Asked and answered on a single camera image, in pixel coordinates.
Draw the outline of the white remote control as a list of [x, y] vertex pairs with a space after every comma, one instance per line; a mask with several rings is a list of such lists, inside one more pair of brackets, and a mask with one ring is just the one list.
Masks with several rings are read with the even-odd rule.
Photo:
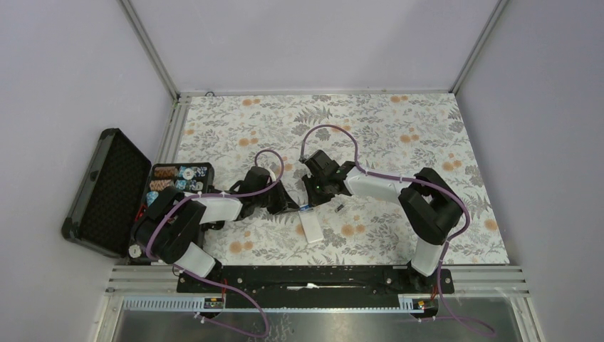
[[318, 220], [318, 215], [314, 210], [307, 209], [300, 211], [299, 218], [308, 244], [314, 244], [323, 240], [323, 230]]

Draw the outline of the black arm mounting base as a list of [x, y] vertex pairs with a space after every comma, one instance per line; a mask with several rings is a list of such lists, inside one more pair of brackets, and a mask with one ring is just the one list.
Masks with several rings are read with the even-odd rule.
[[209, 284], [183, 274], [180, 294], [212, 294], [228, 309], [393, 309], [405, 295], [453, 294], [450, 270], [423, 276], [407, 266], [218, 266]]

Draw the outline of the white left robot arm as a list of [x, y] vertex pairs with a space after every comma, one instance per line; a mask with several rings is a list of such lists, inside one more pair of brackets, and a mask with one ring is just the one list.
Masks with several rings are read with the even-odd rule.
[[132, 240], [149, 259], [194, 274], [194, 284], [211, 293], [219, 288], [221, 274], [214, 269], [217, 259], [197, 244], [202, 225], [241, 221], [258, 208], [278, 215], [299, 206], [280, 180], [257, 166], [227, 191], [193, 194], [170, 186], [135, 221]]

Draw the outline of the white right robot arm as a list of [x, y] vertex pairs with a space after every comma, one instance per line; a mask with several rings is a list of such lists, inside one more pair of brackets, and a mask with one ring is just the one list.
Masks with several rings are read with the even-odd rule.
[[302, 180], [312, 207], [336, 196], [373, 197], [400, 205], [417, 235], [410, 287], [425, 294], [436, 285], [447, 237], [467, 208], [435, 170], [424, 167], [414, 177], [396, 177], [362, 170], [353, 161], [340, 165], [322, 150], [301, 162], [310, 172]]

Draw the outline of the floral table mat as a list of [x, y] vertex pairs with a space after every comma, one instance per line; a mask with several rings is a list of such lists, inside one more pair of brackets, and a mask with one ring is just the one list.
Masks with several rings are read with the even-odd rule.
[[177, 150], [209, 162], [214, 188], [243, 192], [252, 167], [281, 181], [276, 199], [205, 235], [233, 265], [406, 264], [418, 247], [444, 263], [509, 257], [449, 93], [196, 96]]

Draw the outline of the black poker chip case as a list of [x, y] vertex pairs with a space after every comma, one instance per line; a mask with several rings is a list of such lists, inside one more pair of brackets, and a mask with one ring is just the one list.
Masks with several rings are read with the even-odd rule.
[[207, 192], [208, 162], [152, 164], [118, 128], [105, 129], [61, 227], [63, 238], [110, 258], [125, 258], [136, 219], [168, 186]]

